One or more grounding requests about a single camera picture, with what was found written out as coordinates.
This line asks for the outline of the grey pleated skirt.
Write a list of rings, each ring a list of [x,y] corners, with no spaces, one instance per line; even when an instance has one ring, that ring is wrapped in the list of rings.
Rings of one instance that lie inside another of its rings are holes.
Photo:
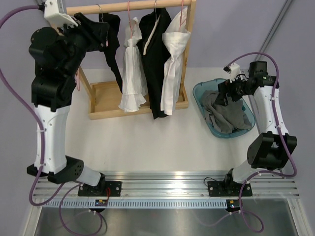
[[[200,100],[204,118],[213,128],[223,134],[230,134],[237,130],[251,129],[248,116],[243,111],[243,101],[233,102],[228,98],[228,105],[215,104],[218,91],[205,91]]]

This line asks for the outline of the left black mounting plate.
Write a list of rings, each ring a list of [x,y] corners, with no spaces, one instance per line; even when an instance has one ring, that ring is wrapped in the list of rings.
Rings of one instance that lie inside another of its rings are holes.
[[[106,181],[100,183],[97,186],[90,186],[83,184],[79,187],[78,196],[79,197],[120,197],[122,189],[121,181]]]

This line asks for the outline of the cream hanger of black skirt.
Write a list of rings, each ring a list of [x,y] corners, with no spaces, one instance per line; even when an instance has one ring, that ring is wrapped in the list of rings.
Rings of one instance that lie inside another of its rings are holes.
[[[147,49],[148,49],[148,46],[153,38],[153,35],[156,31],[156,28],[158,26],[158,23],[159,23],[159,19],[160,19],[160,16],[157,15],[157,8],[156,8],[156,5],[157,5],[157,1],[155,0],[155,7],[154,7],[154,13],[155,13],[155,24],[154,24],[154,27],[152,28],[152,31],[151,33],[149,34],[149,37],[147,39],[147,41],[145,42],[145,45],[144,45],[144,48],[143,48],[143,55],[145,56],[146,53],[147,53]]]

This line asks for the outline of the small black skirt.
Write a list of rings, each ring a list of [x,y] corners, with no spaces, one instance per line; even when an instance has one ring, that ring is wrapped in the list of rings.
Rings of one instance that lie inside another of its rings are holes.
[[[119,86],[120,92],[123,91],[123,81],[122,77],[116,62],[116,52],[119,48],[119,40],[118,40],[118,32],[120,28],[120,17],[118,15],[110,14],[110,13],[104,13],[103,14],[104,22],[107,22],[110,25],[109,31],[108,31],[108,47],[104,50],[106,62],[108,66],[110,67],[111,71],[114,73],[116,82]]]

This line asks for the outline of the pink clip hanger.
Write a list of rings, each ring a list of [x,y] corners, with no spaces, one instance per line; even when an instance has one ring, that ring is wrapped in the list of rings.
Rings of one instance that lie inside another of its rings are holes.
[[[100,21],[100,22],[104,23],[102,8],[101,8],[101,6],[100,6],[99,4],[97,4],[97,6],[99,7],[99,9],[100,9],[100,11],[101,11],[101,13],[100,13],[100,15],[101,15],[101,21]],[[109,46],[109,45],[108,45],[108,31],[107,31],[107,33],[106,33],[106,47],[108,47],[108,46]]]

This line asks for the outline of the pink wire hanger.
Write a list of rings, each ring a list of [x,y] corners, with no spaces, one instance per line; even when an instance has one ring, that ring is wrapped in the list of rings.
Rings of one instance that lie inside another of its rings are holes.
[[[79,70],[75,73],[75,82],[76,82],[76,89],[80,91],[80,76],[79,76]]]

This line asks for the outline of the wooden clothes rack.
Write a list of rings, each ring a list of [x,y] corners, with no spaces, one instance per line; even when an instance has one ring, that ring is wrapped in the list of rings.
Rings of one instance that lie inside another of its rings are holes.
[[[90,119],[143,113],[163,118],[188,107],[184,81],[195,5],[193,0],[142,0],[67,9],[71,16],[157,10],[128,20],[121,86],[116,81],[90,84],[79,71],[90,98]]]

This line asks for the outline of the pink hanger at right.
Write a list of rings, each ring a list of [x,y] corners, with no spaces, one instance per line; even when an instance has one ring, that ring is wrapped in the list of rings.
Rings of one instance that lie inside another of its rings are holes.
[[[182,0],[181,12],[180,12],[180,24],[179,24],[178,32],[181,32],[183,30],[184,23],[186,22],[186,17],[187,17],[187,11],[184,7],[184,0]]]

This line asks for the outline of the black mounting plate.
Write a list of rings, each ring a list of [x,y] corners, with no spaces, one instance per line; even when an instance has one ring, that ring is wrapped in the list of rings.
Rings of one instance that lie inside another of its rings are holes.
[[[228,186],[223,181],[208,181],[208,192],[210,197],[239,197],[242,184],[232,182]]]
[[[97,186],[90,186],[83,184],[79,187],[78,196],[79,197],[120,197],[122,189],[121,181],[106,181],[100,183]]]

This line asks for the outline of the pink hanger of white skirt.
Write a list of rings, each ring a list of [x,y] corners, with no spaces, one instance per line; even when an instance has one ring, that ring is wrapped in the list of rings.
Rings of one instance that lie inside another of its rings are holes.
[[[129,23],[129,28],[130,28],[130,39],[139,40],[137,21],[135,19],[131,19],[131,16],[130,16],[130,1],[127,2],[127,13],[128,13],[128,23]]]

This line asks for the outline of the white pleated skirt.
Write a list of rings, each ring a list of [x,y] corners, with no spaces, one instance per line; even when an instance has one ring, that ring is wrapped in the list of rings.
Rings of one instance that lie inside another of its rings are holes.
[[[126,27],[124,41],[125,54],[123,57],[123,91],[119,108],[126,113],[136,112],[140,106],[146,103],[147,84],[141,61],[141,53],[137,43],[142,39],[141,30],[137,18],[133,18],[138,24],[139,40],[130,39],[130,28]]]

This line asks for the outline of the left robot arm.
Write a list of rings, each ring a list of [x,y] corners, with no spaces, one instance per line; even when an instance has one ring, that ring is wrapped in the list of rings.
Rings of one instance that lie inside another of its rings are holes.
[[[31,101],[41,125],[37,158],[27,173],[47,177],[55,184],[80,182],[79,196],[105,196],[105,175],[65,154],[65,127],[76,87],[75,73],[87,52],[104,50],[109,25],[91,21],[81,13],[74,18],[74,27],[44,27],[31,36],[29,53],[35,60]]]

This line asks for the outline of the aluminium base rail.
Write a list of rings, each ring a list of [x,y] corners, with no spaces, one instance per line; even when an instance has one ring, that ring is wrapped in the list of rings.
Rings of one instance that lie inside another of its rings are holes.
[[[105,171],[107,180],[121,181],[121,198],[201,199],[209,196],[207,180],[223,180],[225,171],[123,172]],[[299,198],[290,178],[262,174],[251,180],[254,199]]]

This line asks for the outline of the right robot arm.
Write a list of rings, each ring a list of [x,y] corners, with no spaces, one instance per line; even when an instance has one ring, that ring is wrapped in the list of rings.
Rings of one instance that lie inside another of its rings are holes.
[[[228,99],[239,101],[251,95],[258,111],[259,136],[247,151],[247,160],[231,169],[220,183],[220,189],[229,195],[236,194],[243,183],[262,173],[275,173],[283,168],[297,146],[297,138],[289,134],[282,118],[279,103],[279,82],[277,76],[267,72],[267,62],[250,63],[248,74],[241,73],[240,66],[234,62],[224,68],[230,77],[218,85],[219,95],[216,103],[229,105]]]

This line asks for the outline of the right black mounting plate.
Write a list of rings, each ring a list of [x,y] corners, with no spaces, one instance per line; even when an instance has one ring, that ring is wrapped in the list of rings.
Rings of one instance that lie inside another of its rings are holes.
[[[208,192],[210,197],[239,197],[242,184],[232,182],[228,186],[223,181],[208,181]]]

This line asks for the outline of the white skirt on right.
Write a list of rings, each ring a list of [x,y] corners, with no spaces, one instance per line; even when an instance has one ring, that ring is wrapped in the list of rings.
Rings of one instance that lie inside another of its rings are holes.
[[[162,35],[162,40],[170,53],[170,58],[164,64],[160,109],[168,116],[171,116],[175,111],[182,76],[183,52],[190,39],[190,32],[186,30],[186,23],[184,23],[181,32],[178,32],[179,24],[180,15],[177,15]]]

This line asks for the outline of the long black skirt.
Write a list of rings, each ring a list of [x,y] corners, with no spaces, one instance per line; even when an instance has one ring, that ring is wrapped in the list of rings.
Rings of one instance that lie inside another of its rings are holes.
[[[143,48],[155,24],[154,11],[141,18],[139,27],[142,39],[137,43],[141,53],[142,65],[147,82],[149,104],[154,119],[166,117],[166,114],[160,109],[160,102],[164,79],[164,64],[170,58],[170,53],[164,45],[162,35],[170,25],[171,17],[166,8],[157,8],[157,16],[160,16],[159,23],[145,56],[143,55]]]

